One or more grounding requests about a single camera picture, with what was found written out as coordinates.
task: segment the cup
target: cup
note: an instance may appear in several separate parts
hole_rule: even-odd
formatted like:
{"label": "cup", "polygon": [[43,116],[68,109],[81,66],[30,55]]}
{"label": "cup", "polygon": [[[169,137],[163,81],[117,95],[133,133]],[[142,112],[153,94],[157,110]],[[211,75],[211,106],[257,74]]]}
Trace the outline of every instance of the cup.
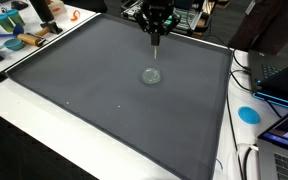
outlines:
{"label": "cup", "polygon": [[18,13],[18,10],[12,9],[5,12],[5,14],[13,21],[14,24],[25,25],[22,17]]}
{"label": "cup", "polygon": [[0,25],[5,29],[5,31],[13,32],[14,26],[6,14],[0,14]]}

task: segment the gray mat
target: gray mat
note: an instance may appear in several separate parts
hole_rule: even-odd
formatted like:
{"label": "gray mat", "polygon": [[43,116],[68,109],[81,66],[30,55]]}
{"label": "gray mat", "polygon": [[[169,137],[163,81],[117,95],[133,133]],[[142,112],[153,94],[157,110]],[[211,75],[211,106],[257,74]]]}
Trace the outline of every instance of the gray mat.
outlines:
{"label": "gray mat", "polygon": [[[7,72],[182,179],[212,179],[231,52],[100,15]],[[146,85],[147,67],[162,81]]]}

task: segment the electronic equipment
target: electronic equipment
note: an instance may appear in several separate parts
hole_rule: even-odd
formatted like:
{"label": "electronic equipment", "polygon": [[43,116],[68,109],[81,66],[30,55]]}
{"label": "electronic equipment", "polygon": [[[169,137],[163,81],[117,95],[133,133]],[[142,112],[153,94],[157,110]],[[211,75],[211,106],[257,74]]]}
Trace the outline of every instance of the electronic equipment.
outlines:
{"label": "electronic equipment", "polygon": [[259,136],[261,179],[288,180],[288,114]]}
{"label": "electronic equipment", "polygon": [[[164,23],[169,17],[170,23]],[[174,11],[173,0],[143,0],[140,9],[134,13],[134,18],[142,30],[150,34],[156,59],[160,36],[168,35],[180,22],[181,16]]]}
{"label": "electronic equipment", "polygon": [[288,60],[250,51],[253,97],[288,108]]}
{"label": "electronic equipment", "polygon": [[[124,11],[121,13],[122,17],[131,21],[135,21],[134,13],[141,8],[142,3],[143,2],[139,0],[133,4],[130,4],[129,7],[124,7]],[[181,15],[181,20],[172,31],[189,36],[195,32],[195,29],[198,26],[198,21],[205,16],[205,14],[202,12],[195,10],[187,11],[177,7],[174,8],[174,11]],[[170,24],[171,16],[164,23]]]}

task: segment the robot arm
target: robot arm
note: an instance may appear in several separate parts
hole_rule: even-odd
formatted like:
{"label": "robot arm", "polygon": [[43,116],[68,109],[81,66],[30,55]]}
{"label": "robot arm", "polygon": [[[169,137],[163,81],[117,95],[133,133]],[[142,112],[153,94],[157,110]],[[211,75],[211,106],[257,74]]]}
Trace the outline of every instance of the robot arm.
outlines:
{"label": "robot arm", "polygon": [[[171,23],[165,23],[170,16]],[[160,36],[168,35],[181,20],[174,12],[174,0],[143,0],[134,17],[142,30],[151,35],[151,45],[155,47],[160,45]]]}

